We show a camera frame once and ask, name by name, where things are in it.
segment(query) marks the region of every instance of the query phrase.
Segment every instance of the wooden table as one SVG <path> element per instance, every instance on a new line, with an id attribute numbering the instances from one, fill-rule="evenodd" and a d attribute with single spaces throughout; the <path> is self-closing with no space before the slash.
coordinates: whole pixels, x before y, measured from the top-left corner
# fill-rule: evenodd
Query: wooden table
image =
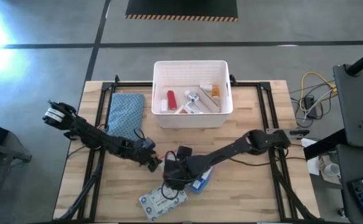
<path id="1" fill-rule="evenodd" d="M 285 81 L 270 81 L 280 128 L 295 128 L 296 121 Z M 86 82 L 78 114 L 91 124 L 95 122 L 102 82 Z M 188 146 L 195 153 L 206 154 L 230 144 L 252 129 L 263 129 L 257 90 L 233 87 L 233 113 L 217 129 L 162 129 L 151 113 L 151 87 L 117 88 L 120 93 L 145 95 L 143 131 L 156 143 L 156 152 L 163 156 L 178 146 Z M 268 117 L 270 110 L 266 101 Z M 105 121 L 105 102 L 102 122 Z M 81 143 L 71 143 L 69 152 Z M 304 157 L 301 147 L 290 147 L 288 157 Z M 63 215 L 80 193 L 85 175 L 88 150 L 68 159 L 54 218 Z M 241 154 L 235 159 L 248 163 L 268 162 L 268 154 Z M 318 206 L 306 162 L 289 159 L 288 168 L 293 190 L 312 214 L 319 216 Z M 138 198 L 162 184 L 161 170 L 150 173 L 146 167 L 122 160 L 107 153 L 101 178 L 96 222 L 148 222 Z M 188 192 L 188 201 L 159 217 L 156 222 L 276 222 L 279 221 L 270 166 L 248 167 L 232 161 L 217 164 L 212 179 L 200 195 Z M 286 205 L 286 194 L 283 192 Z M 85 216 L 90 211 L 88 198 Z"/>

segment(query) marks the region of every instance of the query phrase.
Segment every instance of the blue cloth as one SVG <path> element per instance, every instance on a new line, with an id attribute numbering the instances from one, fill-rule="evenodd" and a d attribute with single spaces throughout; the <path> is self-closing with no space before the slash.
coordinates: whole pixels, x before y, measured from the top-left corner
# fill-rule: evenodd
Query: blue cloth
<path id="1" fill-rule="evenodd" d="M 144 100 L 144 95 L 140 93 L 112 94 L 107 133 L 110 136 L 138 140 L 139 138 L 135 135 L 134 129 L 141 129 Z"/>

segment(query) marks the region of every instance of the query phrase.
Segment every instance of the concrete floor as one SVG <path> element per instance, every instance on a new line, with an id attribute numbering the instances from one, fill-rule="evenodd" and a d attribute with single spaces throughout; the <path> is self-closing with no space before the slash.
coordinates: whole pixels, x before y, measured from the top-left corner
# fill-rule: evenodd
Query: concrete floor
<path id="1" fill-rule="evenodd" d="M 0 0 L 0 45 L 94 43 L 104 2 Z M 127 2 L 111 2 L 101 42 L 363 40 L 363 0 L 239 0 L 238 23 L 126 20 Z M 91 54 L 91 49 L 0 50 L 0 126 L 33 154 L 30 164 L 13 168 L 7 178 L 0 223 L 51 219 L 69 141 L 41 117 L 48 99 L 78 106 Z M 225 60 L 239 80 L 287 80 L 293 91 L 305 72 L 332 80 L 333 65 L 361 56 L 363 45 L 100 49 L 92 80 L 112 80 L 115 74 L 121 80 L 151 80 L 158 60 Z M 305 85 L 318 83 L 308 77 Z M 331 103 L 332 111 L 309 128 L 310 137 L 324 138 L 343 127 L 337 98 Z M 321 216 L 340 220 L 340 197 L 330 197 L 330 189 L 315 192 Z"/>

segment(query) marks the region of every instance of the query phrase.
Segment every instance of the white box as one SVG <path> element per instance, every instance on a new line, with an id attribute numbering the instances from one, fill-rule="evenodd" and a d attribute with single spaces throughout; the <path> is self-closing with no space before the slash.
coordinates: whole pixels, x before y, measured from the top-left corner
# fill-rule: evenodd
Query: white box
<path id="1" fill-rule="evenodd" d="M 199 85 L 217 85 L 220 90 L 219 113 L 174 114 L 161 113 L 161 100 L 173 90 L 177 107 L 188 102 L 186 90 L 196 91 Z M 162 61 L 154 66 L 152 113 L 162 128 L 218 128 L 232 113 L 229 68 L 225 61 Z"/>

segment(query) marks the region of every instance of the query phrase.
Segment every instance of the yellow and black striped edge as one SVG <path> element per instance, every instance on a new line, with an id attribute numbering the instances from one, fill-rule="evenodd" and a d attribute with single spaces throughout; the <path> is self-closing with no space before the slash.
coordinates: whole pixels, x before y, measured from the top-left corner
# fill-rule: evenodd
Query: yellow and black striped edge
<path id="1" fill-rule="evenodd" d="M 236 17 L 220 16 L 175 16 L 175 15 L 125 15 L 126 19 L 157 19 L 176 21 L 238 22 Z"/>

